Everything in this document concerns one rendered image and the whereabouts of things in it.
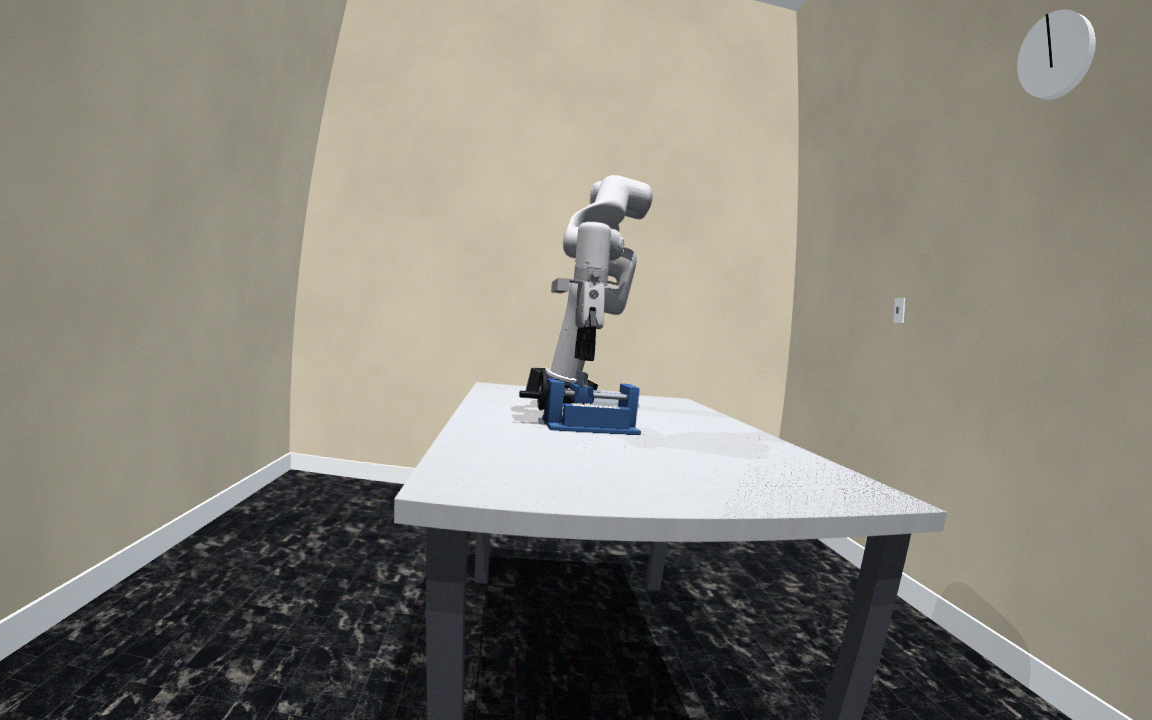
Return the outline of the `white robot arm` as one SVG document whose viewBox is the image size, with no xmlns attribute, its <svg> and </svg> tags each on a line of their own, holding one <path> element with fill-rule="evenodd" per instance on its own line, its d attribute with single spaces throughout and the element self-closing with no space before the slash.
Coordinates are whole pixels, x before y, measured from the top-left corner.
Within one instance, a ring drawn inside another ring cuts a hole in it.
<svg viewBox="0 0 1152 720">
<path fill-rule="evenodd" d="M 608 282 L 608 286 L 604 286 L 604 313 L 621 314 L 626 311 L 637 258 L 634 250 L 626 249 L 626 240 L 621 236 L 617 223 L 623 222 L 626 217 L 634 219 L 646 217 L 646 211 L 652 206 L 652 187 L 646 183 L 621 176 L 608 176 L 591 188 L 588 209 L 573 214 L 563 238 L 564 253 L 575 258 L 573 279 L 558 278 L 550 287 L 550 293 L 570 291 L 556 354 L 552 367 L 545 367 L 550 377 L 564 382 L 576 382 L 577 370 L 582 372 L 585 364 L 585 361 L 575 357 L 577 331 L 579 331 L 575 325 L 575 306 L 579 285 L 573 282 Z M 608 281 L 608 270 L 617 283 Z"/>
</svg>

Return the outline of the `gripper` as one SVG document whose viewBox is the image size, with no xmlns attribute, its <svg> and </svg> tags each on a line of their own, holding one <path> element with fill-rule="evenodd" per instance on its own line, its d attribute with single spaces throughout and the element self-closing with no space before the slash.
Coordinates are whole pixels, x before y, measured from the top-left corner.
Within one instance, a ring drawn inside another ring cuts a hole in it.
<svg viewBox="0 0 1152 720">
<path fill-rule="evenodd" d="M 579 361 L 594 361 L 596 329 L 602 329 L 605 282 L 575 281 L 579 285 L 575 306 L 575 325 L 577 331 L 575 357 Z M 579 282 L 579 283 L 577 283 Z M 593 293 L 594 296 L 591 296 Z M 598 323 L 596 323 L 598 319 Z M 585 327 L 588 325 L 588 327 Z"/>
</svg>

